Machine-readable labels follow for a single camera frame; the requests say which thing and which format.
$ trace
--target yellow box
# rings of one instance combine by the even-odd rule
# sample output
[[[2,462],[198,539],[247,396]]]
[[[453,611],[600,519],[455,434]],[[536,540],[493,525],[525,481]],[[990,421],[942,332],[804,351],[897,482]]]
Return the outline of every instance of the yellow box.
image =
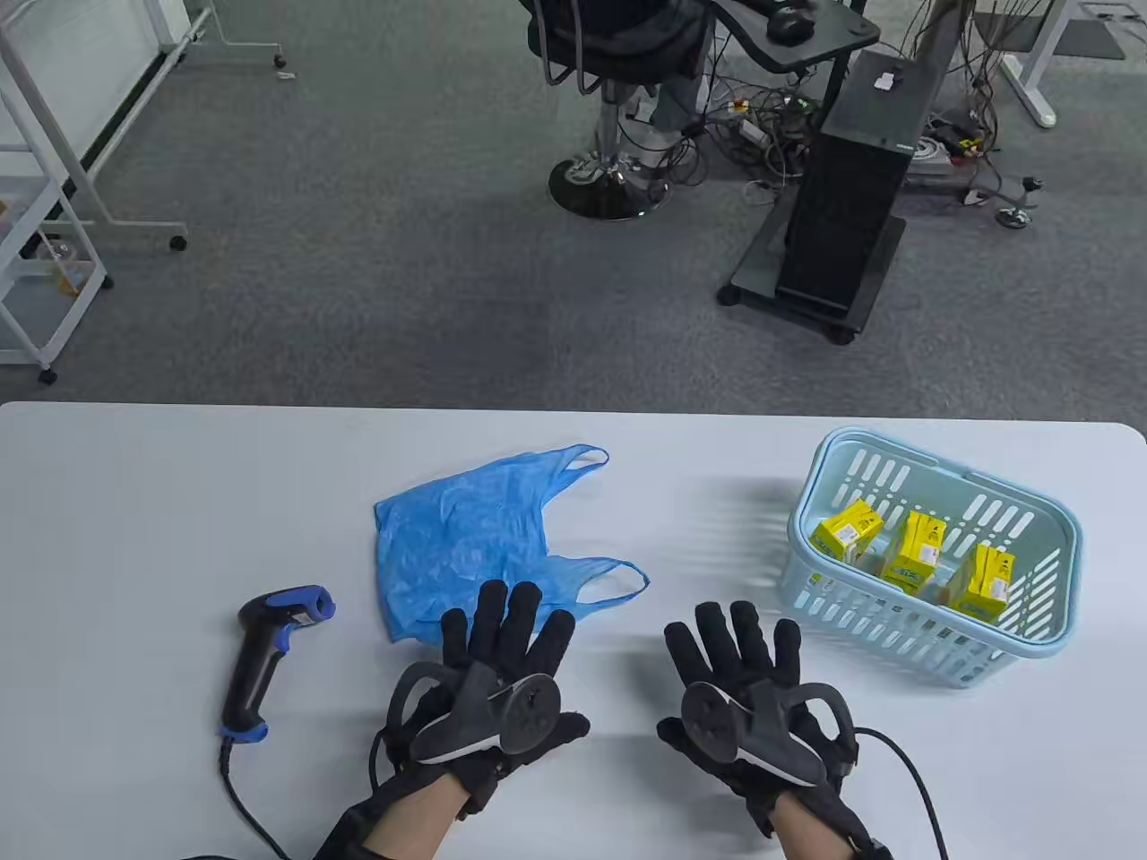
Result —
[[[945,529],[943,519],[910,511],[904,531],[888,549],[880,578],[918,596],[936,573]]]
[[[825,555],[855,564],[884,529],[880,514],[858,499],[812,533],[812,544]]]
[[[1007,609],[1014,571],[1014,555],[981,544],[952,576],[944,602],[957,612],[996,624]]]

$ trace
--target blue and black barcode scanner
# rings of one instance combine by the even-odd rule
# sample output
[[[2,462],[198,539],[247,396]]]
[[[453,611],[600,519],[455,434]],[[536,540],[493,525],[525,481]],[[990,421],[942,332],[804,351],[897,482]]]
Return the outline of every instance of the blue and black barcode scanner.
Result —
[[[258,743],[267,736],[259,704],[275,666],[290,650],[291,631],[321,624],[334,613],[330,593],[318,585],[271,592],[243,604],[239,610],[243,646],[235,660],[219,725],[224,738],[233,743]]]

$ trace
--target floor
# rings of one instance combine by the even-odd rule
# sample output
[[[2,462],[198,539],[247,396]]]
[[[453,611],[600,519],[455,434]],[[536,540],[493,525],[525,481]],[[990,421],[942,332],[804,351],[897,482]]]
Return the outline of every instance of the floor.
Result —
[[[1056,60],[1052,132],[1001,83],[998,163],[1045,180],[1036,224],[913,208],[867,330],[837,347],[713,302],[763,219],[733,173],[632,224],[554,206],[545,177],[595,103],[545,86],[518,3],[461,1],[226,3],[236,36],[287,44],[297,79],[194,60],[172,75],[100,183],[125,216],[186,218],[190,248],[104,244],[118,286],[58,383],[3,368],[0,400],[1147,428],[1141,56]],[[869,16],[898,42],[914,8]]]

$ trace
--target computer mouse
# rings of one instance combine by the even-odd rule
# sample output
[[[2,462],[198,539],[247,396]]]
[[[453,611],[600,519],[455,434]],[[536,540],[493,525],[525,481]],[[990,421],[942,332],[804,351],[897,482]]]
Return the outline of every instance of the computer mouse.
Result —
[[[780,45],[799,45],[812,38],[816,29],[812,11],[803,7],[786,6],[768,18],[768,38]]]

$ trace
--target computer tower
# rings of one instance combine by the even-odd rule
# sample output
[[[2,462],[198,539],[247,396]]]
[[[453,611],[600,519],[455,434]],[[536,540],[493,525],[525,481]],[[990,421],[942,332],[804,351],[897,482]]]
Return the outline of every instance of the computer tower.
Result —
[[[896,229],[898,237],[903,229],[903,222],[892,224],[892,204],[935,88],[927,64],[858,54],[810,147],[785,237],[778,299],[818,314],[849,314],[885,232]]]

